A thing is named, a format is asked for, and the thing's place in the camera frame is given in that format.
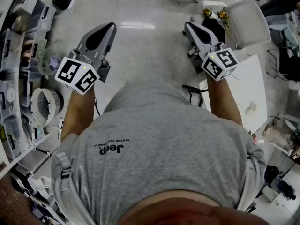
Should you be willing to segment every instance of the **white table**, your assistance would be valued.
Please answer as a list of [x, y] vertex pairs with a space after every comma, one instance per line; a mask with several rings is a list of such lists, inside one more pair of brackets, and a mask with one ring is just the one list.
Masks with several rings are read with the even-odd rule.
[[[244, 128], [254, 133], [265, 123], [268, 117], [263, 74], [257, 55], [242, 61], [233, 74], [226, 79], [239, 108]], [[200, 82], [199, 88], [200, 90], [206, 89], [207, 80]], [[206, 109], [211, 112], [208, 92], [203, 92], [202, 97]], [[246, 115], [245, 111], [252, 102], [256, 104], [257, 109]]]

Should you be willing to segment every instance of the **white box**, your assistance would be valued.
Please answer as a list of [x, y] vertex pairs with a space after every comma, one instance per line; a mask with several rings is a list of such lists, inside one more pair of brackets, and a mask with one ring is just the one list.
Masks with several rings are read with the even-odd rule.
[[37, 1], [38, 0], [16, 0], [9, 13], [15, 13], [18, 15], [23, 15], [24, 13], [32, 14]]
[[64, 57], [55, 80], [84, 95], [100, 78], [91, 64]]
[[229, 76], [238, 66], [238, 60], [231, 48], [208, 53], [201, 68], [215, 81]]

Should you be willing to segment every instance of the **electrical outlet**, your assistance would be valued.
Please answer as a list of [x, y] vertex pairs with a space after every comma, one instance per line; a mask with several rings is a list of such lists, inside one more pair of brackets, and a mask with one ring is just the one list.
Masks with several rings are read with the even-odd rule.
[[58, 131], [61, 133], [62, 127], [64, 126], [64, 120], [61, 118], [60, 123], [58, 124]]

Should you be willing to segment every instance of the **concrete floor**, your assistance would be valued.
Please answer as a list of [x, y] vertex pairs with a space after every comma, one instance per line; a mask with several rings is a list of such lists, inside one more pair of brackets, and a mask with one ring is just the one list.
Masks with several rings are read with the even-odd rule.
[[[232, 4], [239, 0], [215, 0]], [[197, 87], [201, 76], [197, 76], [187, 57], [190, 49], [188, 40], [182, 35], [184, 23], [193, 14], [202, 11], [194, 0], [77, 0], [75, 12], [63, 11], [53, 22], [51, 39], [57, 49], [68, 55], [77, 47], [82, 36], [92, 28], [107, 22], [117, 25], [117, 35], [107, 59], [111, 70], [105, 83], [95, 86], [100, 113], [114, 94], [126, 83], [157, 78], [181, 90], [182, 84]], [[284, 113], [288, 94], [288, 83], [266, 74], [274, 59], [266, 52], [274, 45], [264, 44], [247, 48], [249, 55], [257, 54], [262, 67], [267, 97], [268, 116]], [[61, 91], [65, 107], [51, 123], [58, 124], [64, 117], [71, 91], [50, 78], [52, 88]], [[268, 139], [261, 138], [262, 128], [256, 132], [266, 160], [272, 157], [274, 148]]]

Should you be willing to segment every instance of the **plastic storage bin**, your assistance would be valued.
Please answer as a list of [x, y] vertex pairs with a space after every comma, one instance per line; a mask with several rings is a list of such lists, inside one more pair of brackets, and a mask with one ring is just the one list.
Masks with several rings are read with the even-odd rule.
[[15, 81], [0, 81], [0, 118], [1, 122], [17, 111]]
[[21, 69], [19, 72], [19, 101], [20, 105], [28, 107], [32, 93], [41, 87], [42, 75], [39, 72]]
[[19, 66], [19, 58], [17, 56], [20, 49], [21, 35], [6, 29], [0, 37], [1, 63], [0, 71], [4, 69], [12, 69]]
[[37, 2], [30, 18], [28, 32], [46, 34], [46, 32], [50, 31], [54, 14], [54, 8], [48, 7], [42, 2]]
[[[36, 32], [28, 33], [25, 35], [23, 48], [22, 48], [22, 62], [20, 68], [37, 67], [39, 62], [39, 55], [45, 49], [47, 40], [38, 35]], [[26, 51], [30, 50], [29, 59], [25, 57]]]
[[15, 159], [25, 148], [21, 146], [20, 131], [16, 117], [10, 117], [3, 122], [6, 141], [2, 141], [7, 155]]

